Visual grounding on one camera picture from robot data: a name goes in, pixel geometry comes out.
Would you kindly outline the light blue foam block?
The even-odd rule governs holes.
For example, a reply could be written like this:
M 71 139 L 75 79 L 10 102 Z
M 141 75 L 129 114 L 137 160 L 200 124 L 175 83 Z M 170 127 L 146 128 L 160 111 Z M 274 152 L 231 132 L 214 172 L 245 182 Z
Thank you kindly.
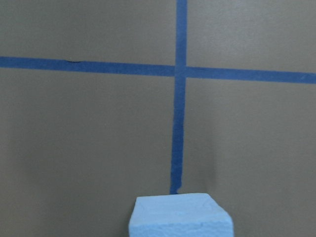
M 232 237 L 230 215 L 206 193 L 138 197 L 131 237 Z

